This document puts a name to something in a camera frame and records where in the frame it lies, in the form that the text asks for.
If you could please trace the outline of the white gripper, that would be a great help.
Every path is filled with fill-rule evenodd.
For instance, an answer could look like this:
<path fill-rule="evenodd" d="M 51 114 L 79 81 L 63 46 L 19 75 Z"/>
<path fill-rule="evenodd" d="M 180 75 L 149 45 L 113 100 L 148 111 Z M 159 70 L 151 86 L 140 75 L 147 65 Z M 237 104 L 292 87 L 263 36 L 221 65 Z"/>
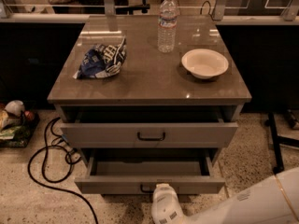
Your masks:
<path fill-rule="evenodd" d="M 175 190 L 169 184 L 157 184 L 152 196 L 151 215 L 155 224 L 182 224 L 185 215 Z"/>

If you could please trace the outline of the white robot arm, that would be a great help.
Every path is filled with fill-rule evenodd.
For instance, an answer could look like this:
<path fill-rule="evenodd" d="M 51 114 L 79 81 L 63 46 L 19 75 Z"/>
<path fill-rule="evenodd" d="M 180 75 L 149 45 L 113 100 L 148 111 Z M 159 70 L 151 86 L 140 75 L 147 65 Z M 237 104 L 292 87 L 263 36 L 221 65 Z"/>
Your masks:
<path fill-rule="evenodd" d="M 151 215 L 155 224 L 299 224 L 299 168 L 272 175 L 222 203 L 186 216 L 175 190 L 158 184 Z"/>

